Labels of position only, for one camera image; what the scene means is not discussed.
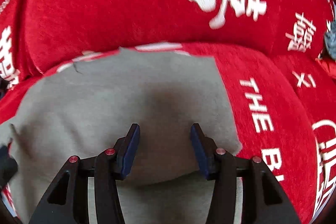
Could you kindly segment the grey knit garment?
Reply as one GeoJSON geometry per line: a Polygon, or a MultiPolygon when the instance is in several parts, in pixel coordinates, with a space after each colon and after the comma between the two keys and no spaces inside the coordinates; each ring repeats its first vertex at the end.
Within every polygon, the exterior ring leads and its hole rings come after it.
{"type": "Polygon", "coordinates": [[[133,123],[141,139],[118,184],[126,223],[204,223],[213,183],[198,174],[190,127],[200,124],[230,153],[242,147],[215,61],[126,49],[41,79],[1,124],[19,165],[10,188],[22,221],[70,156],[100,154],[133,123]]]}

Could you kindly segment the red bedspread white lettering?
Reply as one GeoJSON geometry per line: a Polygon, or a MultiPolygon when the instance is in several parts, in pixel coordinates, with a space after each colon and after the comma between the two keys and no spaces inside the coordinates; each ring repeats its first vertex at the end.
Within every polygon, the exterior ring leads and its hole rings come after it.
{"type": "Polygon", "coordinates": [[[14,86],[1,100],[1,124],[16,115],[34,84],[78,62],[110,57],[123,49],[211,57],[225,86],[241,143],[235,155],[262,155],[282,179],[301,221],[311,220],[318,184],[315,145],[331,132],[329,126],[313,130],[313,113],[335,116],[335,84],[314,57],[295,51],[273,55],[235,43],[159,42],[102,52],[84,51],[32,75],[29,57],[18,44],[21,9],[22,0],[1,0],[1,27],[9,48],[4,61],[18,72],[14,86]]]}

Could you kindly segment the red pillow white characters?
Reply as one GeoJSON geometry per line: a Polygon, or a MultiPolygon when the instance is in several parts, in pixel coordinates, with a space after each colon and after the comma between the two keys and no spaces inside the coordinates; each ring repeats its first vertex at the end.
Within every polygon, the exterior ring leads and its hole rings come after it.
{"type": "Polygon", "coordinates": [[[31,74],[84,51],[159,42],[235,43],[316,57],[328,0],[22,0],[18,44],[31,74]]]}

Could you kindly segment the grey patterned cloth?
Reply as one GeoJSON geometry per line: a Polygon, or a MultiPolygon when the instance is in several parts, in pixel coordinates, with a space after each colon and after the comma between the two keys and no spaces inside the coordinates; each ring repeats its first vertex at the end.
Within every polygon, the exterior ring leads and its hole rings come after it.
{"type": "Polygon", "coordinates": [[[325,32],[324,42],[327,53],[335,61],[336,60],[336,31],[335,28],[325,32]]]}

